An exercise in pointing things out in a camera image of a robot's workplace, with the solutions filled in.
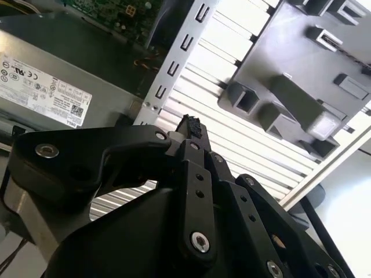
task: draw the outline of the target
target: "capacitor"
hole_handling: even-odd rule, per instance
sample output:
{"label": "capacitor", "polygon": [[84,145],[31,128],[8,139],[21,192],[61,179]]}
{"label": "capacitor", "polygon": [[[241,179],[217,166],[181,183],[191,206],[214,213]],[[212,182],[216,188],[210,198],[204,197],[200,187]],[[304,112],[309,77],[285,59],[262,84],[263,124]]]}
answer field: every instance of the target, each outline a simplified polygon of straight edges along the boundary
{"label": "capacitor", "polygon": [[147,10],[152,9],[152,4],[149,3],[149,2],[146,2],[146,4],[144,4],[144,6],[146,7]]}

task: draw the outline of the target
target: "metal frame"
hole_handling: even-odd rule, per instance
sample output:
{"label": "metal frame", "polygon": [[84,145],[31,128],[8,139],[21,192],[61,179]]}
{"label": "metal frame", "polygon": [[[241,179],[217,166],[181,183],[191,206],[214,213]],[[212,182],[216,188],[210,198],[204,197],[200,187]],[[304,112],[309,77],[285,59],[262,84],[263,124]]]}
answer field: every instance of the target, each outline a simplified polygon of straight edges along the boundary
{"label": "metal frame", "polygon": [[213,16],[219,0],[195,0],[179,33],[162,64],[134,125],[152,125],[165,105],[174,85],[207,23]]}
{"label": "metal frame", "polygon": [[291,209],[369,139],[371,139],[371,126],[354,138],[349,144],[345,146],[340,145],[334,153],[313,170],[310,175],[303,179],[297,187],[292,189],[279,204],[283,206],[286,211]]}

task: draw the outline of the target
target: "bolt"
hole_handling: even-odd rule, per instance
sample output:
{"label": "bolt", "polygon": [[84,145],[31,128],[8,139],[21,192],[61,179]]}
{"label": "bolt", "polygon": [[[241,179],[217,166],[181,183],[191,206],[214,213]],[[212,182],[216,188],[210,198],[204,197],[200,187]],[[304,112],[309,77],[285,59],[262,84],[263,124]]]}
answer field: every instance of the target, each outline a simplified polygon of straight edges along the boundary
{"label": "bolt", "polygon": [[201,253],[206,253],[210,249],[210,243],[208,238],[199,232],[194,232],[191,235],[191,243],[196,250],[200,251]]}
{"label": "bolt", "polygon": [[199,146],[197,146],[195,143],[191,143],[191,147],[194,148],[194,149],[199,149]]}
{"label": "bolt", "polygon": [[249,184],[250,186],[255,185],[255,182],[253,181],[252,178],[246,178],[246,181],[248,182],[248,184]]}
{"label": "bolt", "polygon": [[159,138],[159,139],[161,139],[161,140],[165,140],[165,139],[166,139],[165,135],[163,135],[163,134],[160,133],[160,132],[156,132],[156,136],[157,136],[157,138]]}
{"label": "bolt", "polygon": [[283,278],[283,274],[281,269],[276,265],[274,261],[268,261],[267,262],[267,268],[269,273],[274,277],[274,278]]}
{"label": "bolt", "polygon": [[223,158],[220,155],[215,155],[215,158],[218,162],[223,162]]}
{"label": "bolt", "polygon": [[59,150],[50,144],[37,145],[35,152],[42,158],[55,158],[59,154]]}
{"label": "bolt", "polygon": [[329,268],[331,274],[332,274],[334,277],[336,277],[336,278],[340,278],[339,273],[335,270],[335,268],[334,268],[332,265],[329,265],[328,268]]}

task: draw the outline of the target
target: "motherboard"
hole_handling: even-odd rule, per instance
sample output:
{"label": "motherboard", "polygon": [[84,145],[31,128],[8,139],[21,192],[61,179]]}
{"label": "motherboard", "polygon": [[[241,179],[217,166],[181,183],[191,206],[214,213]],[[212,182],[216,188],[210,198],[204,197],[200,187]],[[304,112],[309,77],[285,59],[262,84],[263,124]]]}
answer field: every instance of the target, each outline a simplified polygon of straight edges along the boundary
{"label": "motherboard", "polygon": [[163,0],[65,0],[128,41],[146,45]]}

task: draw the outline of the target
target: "white label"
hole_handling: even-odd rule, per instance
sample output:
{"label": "white label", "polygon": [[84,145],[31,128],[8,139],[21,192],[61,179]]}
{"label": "white label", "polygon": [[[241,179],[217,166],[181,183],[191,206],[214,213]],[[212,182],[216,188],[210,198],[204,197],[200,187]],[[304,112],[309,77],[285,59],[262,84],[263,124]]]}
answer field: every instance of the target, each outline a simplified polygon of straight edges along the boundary
{"label": "white label", "polygon": [[0,97],[67,126],[82,126],[91,94],[6,54],[0,67]]}

